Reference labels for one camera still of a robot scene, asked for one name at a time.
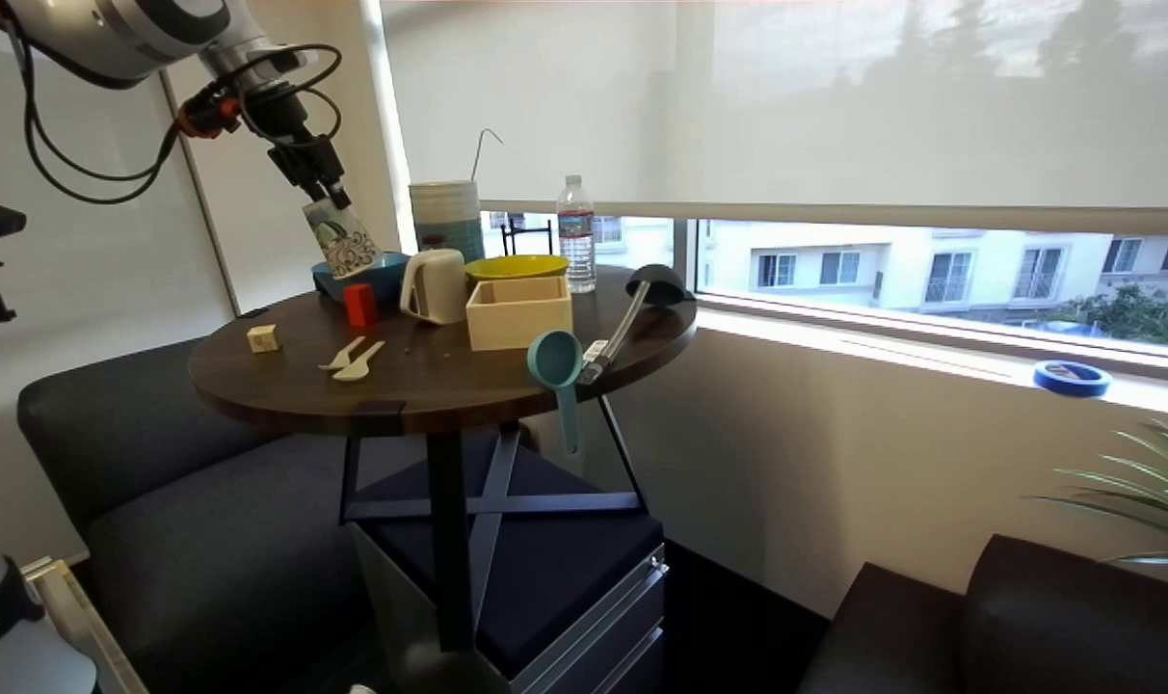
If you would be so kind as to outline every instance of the green leaves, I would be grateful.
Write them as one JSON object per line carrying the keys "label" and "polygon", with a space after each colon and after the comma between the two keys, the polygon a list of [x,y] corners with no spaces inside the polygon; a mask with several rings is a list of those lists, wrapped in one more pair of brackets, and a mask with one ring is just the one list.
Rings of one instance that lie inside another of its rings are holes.
{"label": "green leaves", "polygon": [[[1168,534],[1168,422],[1150,421],[1142,431],[1116,431],[1137,453],[1101,453],[1100,470],[1060,465],[1079,489],[1053,496],[1062,505],[1121,518]],[[1142,568],[1168,568],[1168,555],[1133,555]]]}

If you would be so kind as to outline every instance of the white mug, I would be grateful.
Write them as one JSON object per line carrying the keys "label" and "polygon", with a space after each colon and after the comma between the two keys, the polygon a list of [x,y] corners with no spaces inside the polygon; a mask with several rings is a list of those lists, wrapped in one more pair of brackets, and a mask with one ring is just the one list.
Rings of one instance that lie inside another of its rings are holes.
{"label": "white mug", "polygon": [[401,311],[426,325],[466,320],[466,266],[454,245],[426,245],[408,257],[401,276]]}

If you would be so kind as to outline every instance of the couch cushion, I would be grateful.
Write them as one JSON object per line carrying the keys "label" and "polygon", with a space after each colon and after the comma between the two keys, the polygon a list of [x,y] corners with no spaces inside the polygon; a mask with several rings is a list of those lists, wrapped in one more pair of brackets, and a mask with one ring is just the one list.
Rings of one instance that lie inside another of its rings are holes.
{"label": "couch cushion", "polygon": [[801,694],[956,694],[965,597],[862,568],[828,626]]}
{"label": "couch cushion", "polygon": [[1168,694],[1168,582],[993,534],[965,608],[975,694]]}
{"label": "couch cushion", "polygon": [[[420,457],[366,439],[363,461]],[[290,434],[144,493],[95,523],[91,602],[150,691],[262,691],[371,620],[339,529],[343,439]]]}
{"label": "couch cushion", "polygon": [[127,496],[272,439],[192,392],[189,350],[192,338],[48,374],[20,392],[20,428],[78,533]]}

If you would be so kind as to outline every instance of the water bottle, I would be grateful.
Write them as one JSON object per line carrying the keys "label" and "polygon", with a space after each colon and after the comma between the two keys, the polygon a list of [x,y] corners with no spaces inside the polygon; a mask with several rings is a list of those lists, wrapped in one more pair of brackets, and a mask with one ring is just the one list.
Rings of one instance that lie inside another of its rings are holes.
{"label": "water bottle", "polygon": [[579,174],[565,174],[565,189],[553,207],[557,254],[565,257],[571,294],[593,294],[593,207]]}

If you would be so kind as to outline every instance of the wire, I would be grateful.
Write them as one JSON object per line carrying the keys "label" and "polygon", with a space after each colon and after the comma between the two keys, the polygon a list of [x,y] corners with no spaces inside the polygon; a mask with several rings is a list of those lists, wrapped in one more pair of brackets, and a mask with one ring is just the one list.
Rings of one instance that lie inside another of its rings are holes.
{"label": "wire", "polygon": [[[150,162],[147,168],[137,168],[137,174],[100,174],[100,168],[81,164],[78,158],[68,158],[68,155],[48,138],[48,131],[45,131],[45,123],[42,123],[42,110],[37,110],[37,78],[33,78],[33,51],[32,51],[32,37],[25,37],[24,21],[16,19],[16,10],[12,10],[2,0],[0,0],[0,19],[2,19],[2,32],[9,32],[9,37],[12,37],[16,65],[20,65],[20,82],[24,82],[24,141],[25,141],[25,155],[32,155],[32,162],[33,162],[33,168],[37,168],[59,192],[66,192],[66,196],[72,196],[72,201],[86,201],[86,203],[127,203],[127,201],[144,196],[144,192],[158,181],[158,174],[160,174],[160,164],[165,164],[165,158],[168,158],[168,149],[173,149],[173,141],[176,141],[176,123],[165,127],[153,162]],[[119,196],[90,196],[90,192],[81,192],[81,189],[68,189],[59,174],[48,174],[48,164],[45,164],[37,141],[42,141],[61,164],[78,168],[81,178],[91,178],[91,181],[136,181],[136,189],[127,189],[127,192],[119,192]]]}
{"label": "wire", "polygon": [[[147,168],[136,168],[136,174],[102,174],[102,168],[81,164],[72,155],[66,155],[66,149],[48,138],[48,131],[45,131],[45,123],[42,123],[42,110],[37,110],[37,78],[33,78],[33,51],[32,51],[32,37],[25,37],[24,21],[20,21],[16,10],[9,9],[9,0],[0,0],[0,21],[2,21],[9,37],[12,37],[16,65],[20,65],[20,82],[24,82],[24,141],[25,141],[25,155],[32,155],[32,162],[33,162],[33,168],[37,168],[59,192],[66,192],[66,196],[72,196],[72,201],[86,201],[86,203],[127,203],[127,201],[144,196],[144,192],[158,181],[158,174],[160,174],[160,164],[165,164],[165,158],[168,158],[168,149],[173,149],[173,141],[176,141],[176,123],[165,127],[165,136],[160,136],[160,141],[158,141],[158,155],[153,155],[153,162],[150,162]],[[257,55],[257,59],[249,59],[249,60],[244,60],[244,65],[221,73],[221,78],[210,78],[200,92],[233,87],[233,82],[240,82],[244,73],[249,73],[249,70],[257,70],[257,65],[269,65],[269,60],[296,60],[296,55],[313,55],[313,51],[317,51],[317,55],[327,55],[331,60],[327,60],[320,73],[313,73],[307,82],[290,86],[285,97],[313,92],[317,99],[322,99],[322,104],[331,109],[331,119],[336,119],[331,131],[327,131],[322,138],[336,138],[339,127],[343,127],[343,110],[339,110],[339,104],[336,104],[331,97],[322,97],[317,86],[339,70],[339,60],[343,60],[343,51],[339,51],[339,46],[327,46],[327,41],[296,41],[296,46],[285,46],[285,51],[269,51],[269,55]],[[68,168],[81,174],[81,178],[91,178],[91,181],[119,181],[119,186],[129,181],[136,189],[127,189],[127,192],[119,192],[119,196],[91,196],[91,192],[68,189],[59,174],[48,174],[48,164],[45,164],[37,141],[42,141],[61,164],[68,164]]]}
{"label": "wire", "polygon": [[299,92],[313,92],[331,110],[336,123],[327,127],[322,138],[336,138],[343,131],[343,109],[320,87],[299,87]]}

